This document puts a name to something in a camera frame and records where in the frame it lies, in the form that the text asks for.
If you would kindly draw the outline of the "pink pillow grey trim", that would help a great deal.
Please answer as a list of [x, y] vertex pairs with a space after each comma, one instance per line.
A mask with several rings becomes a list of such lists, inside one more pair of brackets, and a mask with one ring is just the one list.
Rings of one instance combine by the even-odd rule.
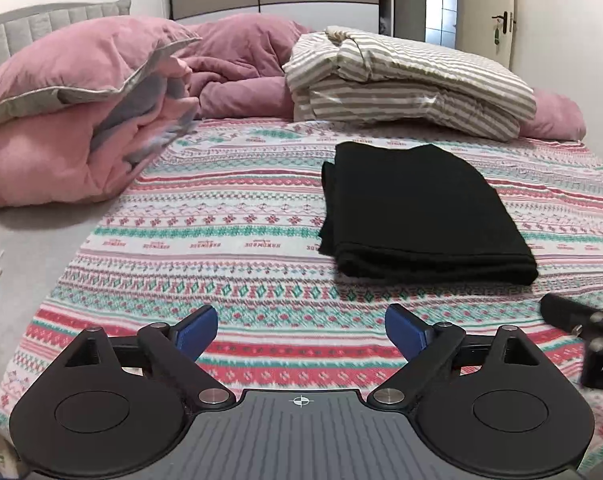
[[112, 16], [63, 27], [0, 65], [0, 125], [126, 96], [201, 37], [164, 18]]

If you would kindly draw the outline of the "mauve pink comforter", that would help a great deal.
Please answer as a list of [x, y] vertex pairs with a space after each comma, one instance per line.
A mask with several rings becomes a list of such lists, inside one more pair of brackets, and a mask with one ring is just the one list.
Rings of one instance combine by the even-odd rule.
[[192, 70], [196, 118], [293, 119], [283, 65], [308, 27], [277, 15], [241, 13], [188, 29], [200, 40], [178, 56]]

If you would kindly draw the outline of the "patterned bed sheet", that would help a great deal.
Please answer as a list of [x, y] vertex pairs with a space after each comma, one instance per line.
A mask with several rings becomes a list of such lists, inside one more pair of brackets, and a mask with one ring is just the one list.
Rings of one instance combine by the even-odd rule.
[[[424, 144], [471, 164], [536, 259], [529, 286], [349, 278], [320, 254], [321, 181], [344, 142]], [[30, 322], [0, 387], [0, 425], [29, 479], [603, 479], [603, 390], [585, 344], [541, 318], [556, 294], [603, 310], [603, 162], [579, 141], [473, 139], [422, 124], [206, 120], [105, 214]], [[372, 406], [407, 364], [392, 304], [469, 335], [518, 327], [497, 387], [537, 406]], [[196, 364], [231, 406], [65, 406], [63, 364], [89, 326], [110, 337], [202, 307]]]

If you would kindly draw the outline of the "grey padded headboard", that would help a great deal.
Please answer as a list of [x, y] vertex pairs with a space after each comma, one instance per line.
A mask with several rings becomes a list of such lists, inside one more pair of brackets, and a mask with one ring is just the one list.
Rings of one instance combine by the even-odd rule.
[[16, 52], [71, 24], [128, 15], [131, 0], [68, 2], [28, 6], [0, 14], [0, 65]]

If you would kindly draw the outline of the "striped beige folded bedding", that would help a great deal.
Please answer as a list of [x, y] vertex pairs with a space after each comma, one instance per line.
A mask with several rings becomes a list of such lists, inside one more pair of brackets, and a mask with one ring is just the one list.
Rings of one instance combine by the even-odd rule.
[[300, 36], [283, 70], [299, 122], [423, 119], [510, 142], [537, 111], [533, 89], [490, 58], [343, 26]]

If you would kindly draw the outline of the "black pants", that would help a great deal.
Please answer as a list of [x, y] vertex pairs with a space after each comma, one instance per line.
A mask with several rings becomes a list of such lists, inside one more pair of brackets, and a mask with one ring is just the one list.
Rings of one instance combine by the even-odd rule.
[[349, 278], [529, 286], [538, 267], [497, 191], [433, 144], [344, 142], [321, 171], [319, 252]]

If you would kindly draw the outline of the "light pink folded blanket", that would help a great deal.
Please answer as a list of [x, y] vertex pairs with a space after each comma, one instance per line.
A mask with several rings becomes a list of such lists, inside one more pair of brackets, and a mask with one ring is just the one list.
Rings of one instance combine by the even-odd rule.
[[198, 110], [192, 70], [166, 58], [124, 96], [0, 125], [0, 207], [102, 202], [123, 191]]

